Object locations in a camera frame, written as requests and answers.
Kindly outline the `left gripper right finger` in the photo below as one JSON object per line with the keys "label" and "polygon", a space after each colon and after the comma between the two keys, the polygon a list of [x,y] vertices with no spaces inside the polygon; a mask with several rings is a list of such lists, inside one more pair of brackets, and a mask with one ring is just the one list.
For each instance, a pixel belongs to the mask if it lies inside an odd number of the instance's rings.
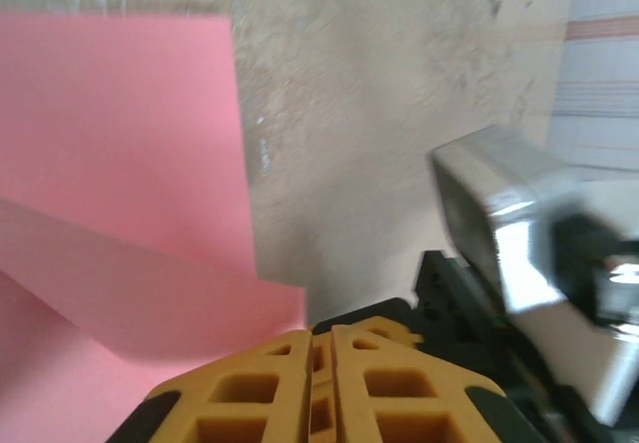
{"label": "left gripper right finger", "polygon": [[330,331],[339,442],[497,442],[466,391],[489,378],[416,349],[418,336],[380,316]]}

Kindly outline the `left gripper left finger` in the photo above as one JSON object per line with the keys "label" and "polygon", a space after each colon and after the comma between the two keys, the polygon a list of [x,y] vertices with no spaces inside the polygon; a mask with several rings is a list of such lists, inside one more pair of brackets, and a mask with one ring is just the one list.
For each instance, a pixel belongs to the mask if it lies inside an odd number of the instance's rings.
{"label": "left gripper left finger", "polygon": [[156,386],[111,442],[307,442],[312,334],[294,330]]}

